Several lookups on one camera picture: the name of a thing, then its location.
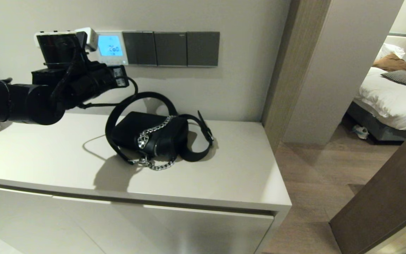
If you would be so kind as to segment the white wall thermostat panel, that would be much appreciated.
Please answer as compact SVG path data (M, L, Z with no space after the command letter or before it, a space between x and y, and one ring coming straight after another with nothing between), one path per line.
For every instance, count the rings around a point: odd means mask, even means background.
M98 31L99 61L109 66L128 65L126 47L121 31Z

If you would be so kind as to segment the beige cabinet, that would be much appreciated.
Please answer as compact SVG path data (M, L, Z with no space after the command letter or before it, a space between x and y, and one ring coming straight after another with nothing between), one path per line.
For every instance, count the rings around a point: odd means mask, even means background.
M105 115L66 114L51 126L0 128L0 188L36 194L271 215L260 254L292 202L264 128L206 121L215 136L203 160L153 171L124 162L104 136Z

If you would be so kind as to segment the narrow beige cabinet door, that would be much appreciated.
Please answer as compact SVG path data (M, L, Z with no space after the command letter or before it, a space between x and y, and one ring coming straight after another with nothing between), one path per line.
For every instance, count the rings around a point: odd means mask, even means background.
M105 254L51 195L3 188L0 239L24 254Z

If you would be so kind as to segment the wide beige cabinet door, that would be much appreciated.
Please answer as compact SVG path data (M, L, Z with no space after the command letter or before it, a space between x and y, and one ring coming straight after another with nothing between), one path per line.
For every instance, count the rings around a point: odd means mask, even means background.
M105 254L253 254L271 215L53 197Z

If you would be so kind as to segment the pale slipper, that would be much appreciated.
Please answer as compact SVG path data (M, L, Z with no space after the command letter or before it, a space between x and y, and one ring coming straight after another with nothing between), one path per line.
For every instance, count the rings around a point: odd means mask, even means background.
M360 125L354 125L352 127L352 132L355 133L362 140L367 140L369 135L368 130Z

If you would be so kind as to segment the bed with white duvet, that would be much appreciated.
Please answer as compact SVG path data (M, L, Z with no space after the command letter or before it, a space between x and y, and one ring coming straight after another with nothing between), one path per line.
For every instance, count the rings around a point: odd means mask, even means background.
M381 76L386 71L371 67L346 114L365 127L374 140L397 143L406 140L406 86Z

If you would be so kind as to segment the small white pillow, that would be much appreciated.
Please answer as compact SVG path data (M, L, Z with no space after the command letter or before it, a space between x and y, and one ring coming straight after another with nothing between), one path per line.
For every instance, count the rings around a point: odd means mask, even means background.
M381 46L381 48L375 58L375 61L382 59L383 57L388 56L389 54L394 54L399 58L403 58L403 56L405 56L406 52L404 51L403 48L401 48L397 45L384 43Z

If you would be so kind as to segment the brown cushion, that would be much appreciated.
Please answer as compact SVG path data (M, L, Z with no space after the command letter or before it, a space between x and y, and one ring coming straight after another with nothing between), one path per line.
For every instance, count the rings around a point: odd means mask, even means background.
M388 72L399 70L406 71L406 61L399 58L394 53L391 53L383 58L375 60L372 67L380 68Z

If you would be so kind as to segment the checkered grey cushion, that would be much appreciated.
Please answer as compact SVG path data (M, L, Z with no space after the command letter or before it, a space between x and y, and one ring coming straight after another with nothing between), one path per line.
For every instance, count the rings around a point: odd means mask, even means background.
M404 71L404 70L397 70L397 71L382 73L381 76L392 82L406 86L406 71Z

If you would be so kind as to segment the dark wooden door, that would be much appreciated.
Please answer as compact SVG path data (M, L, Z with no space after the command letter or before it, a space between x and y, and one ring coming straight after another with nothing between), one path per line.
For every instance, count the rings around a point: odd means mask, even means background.
M365 254L406 226L406 140L329 225L342 254Z

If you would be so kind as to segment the grey triple rocker switch plate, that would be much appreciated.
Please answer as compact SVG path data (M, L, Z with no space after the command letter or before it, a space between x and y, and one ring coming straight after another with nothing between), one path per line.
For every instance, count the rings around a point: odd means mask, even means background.
M157 66L156 44L152 31L123 31L129 65Z

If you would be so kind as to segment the grey single switch plate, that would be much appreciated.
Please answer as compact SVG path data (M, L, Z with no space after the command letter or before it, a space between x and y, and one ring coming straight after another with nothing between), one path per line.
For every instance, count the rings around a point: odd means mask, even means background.
M186 33L186 43L188 67L219 65L220 32L189 31Z
M187 38L185 32L154 32L158 66L187 66Z

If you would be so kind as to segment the wood grain door frame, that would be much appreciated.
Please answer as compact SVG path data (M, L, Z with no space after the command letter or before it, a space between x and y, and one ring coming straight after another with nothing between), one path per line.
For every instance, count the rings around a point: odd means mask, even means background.
M272 151L287 130L332 0L291 0L261 117Z

